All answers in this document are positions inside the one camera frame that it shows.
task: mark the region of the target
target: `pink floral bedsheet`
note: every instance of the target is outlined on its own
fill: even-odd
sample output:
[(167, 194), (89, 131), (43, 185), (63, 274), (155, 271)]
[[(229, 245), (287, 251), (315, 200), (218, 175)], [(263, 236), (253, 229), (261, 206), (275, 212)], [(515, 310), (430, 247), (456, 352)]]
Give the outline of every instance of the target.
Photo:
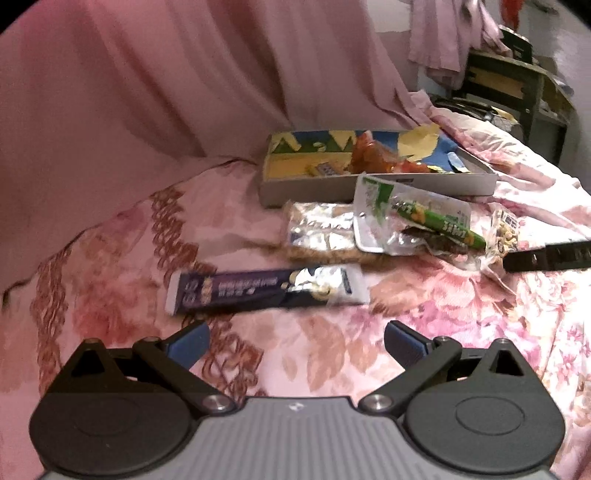
[[(492, 198), (474, 201), (473, 228), (491, 203), (516, 213), (531, 245), (591, 236), (591, 199), (509, 135), (468, 117), (430, 116), (501, 174)], [(179, 268), (239, 270), (287, 265), (278, 247), (281, 212), (263, 210), (256, 166), (235, 161), (152, 195), (84, 232), (5, 298), (0, 322), (0, 479), (42, 471), (28, 419), (85, 337), (107, 346), (166, 337), (191, 317), (163, 311)], [(209, 353), (193, 372), (237, 400), (246, 395), (351, 395), (355, 401), (401, 372), (384, 350), (398, 319), (426, 336), (465, 346), (513, 340), (561, 408), (567, 436), (554, 464), (563, 480), (591, 478), (591, 273), (534, 273), (513, 295), (480, 272), (433, 257), (393, 258), (368, 272), (369, 307), (266, 310), (208, 320)]]

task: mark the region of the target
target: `snack wrapper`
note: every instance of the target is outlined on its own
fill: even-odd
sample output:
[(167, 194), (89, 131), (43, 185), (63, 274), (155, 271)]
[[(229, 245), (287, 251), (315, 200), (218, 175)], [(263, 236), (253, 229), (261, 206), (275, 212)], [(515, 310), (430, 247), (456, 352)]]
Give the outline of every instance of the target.
[(466, 270), (479, 268), (485, 239), (470, 230), (470, 204), (360, 175), (353, 201), (360, 249), (389, 255), (428, 251)]
[(519, 220), (500, 204), (494, 205), (491, 228), (487, 235), (487, 247), (482, 271), (509, 291), (513, 291), (506, 281), (503, 258), (519, 247)]
[(366, 131), (357, 137), (348, 170), (353, 174), (365, 173), (431, 173), (426, 165), (408, 161), (384, 144), (374, 140)]
[(368, 303), (361, 268), (346, 264), (213, 275), (177, 271), (164, 309), (175, 315)]
[(336, 177), (349, 174), (339, 162), (334, 160), (319, 163), (318, 165), (308, 165), (307, 171), (312, 177)]
[(373, 264), (380, 255), (362, 252), (355, 243), (353, 206), (341, 203), (288, 202), (284, 249), (292, 261), (321, 264)]

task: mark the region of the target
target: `snack bar wrapper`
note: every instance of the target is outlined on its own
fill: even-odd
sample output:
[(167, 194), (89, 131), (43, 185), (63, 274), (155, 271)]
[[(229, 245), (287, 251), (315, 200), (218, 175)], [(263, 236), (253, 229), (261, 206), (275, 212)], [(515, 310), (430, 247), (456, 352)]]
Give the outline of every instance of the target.
[(175, 272), (165, 311), (237, 313), (268, 308), (369, 304), (358, 264), (203, 275)]
[(375, 264), (383, 257), (357, 248), (351, 204), (288, 202), (284, 212), (284, 251), (292, 261), (306, 265)]

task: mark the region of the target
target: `pink curtain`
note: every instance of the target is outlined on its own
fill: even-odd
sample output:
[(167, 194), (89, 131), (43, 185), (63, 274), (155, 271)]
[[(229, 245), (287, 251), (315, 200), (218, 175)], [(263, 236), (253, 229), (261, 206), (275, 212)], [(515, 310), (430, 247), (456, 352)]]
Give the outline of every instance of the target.
[(441, 85), (462, 86), (471, 48), (509, 51), (481, 0), (413, 0), (408, 59)]
[(429, 121), (363, 0), (40, 0), (0, 51), (0, 291), (274, 131)]

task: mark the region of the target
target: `black round joint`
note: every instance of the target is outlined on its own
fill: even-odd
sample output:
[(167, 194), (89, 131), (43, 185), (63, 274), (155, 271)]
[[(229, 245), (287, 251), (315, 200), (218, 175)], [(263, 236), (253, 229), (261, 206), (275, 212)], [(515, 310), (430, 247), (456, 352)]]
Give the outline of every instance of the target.
[(564, 420), (534, 381), (486, 375), (437, 385), (410, 402), (405, 427), (420, 449), (458, 471), (513, 475), (550, 466)]
[[(45, 466), (76, 477), (119, 477), (175, 452), (191, 428), (187, 406), (164, 389), (133, 383), (135, 392), (48, 393), (30, 423)], [(149, 387), (144, 393), (142, 385)]]

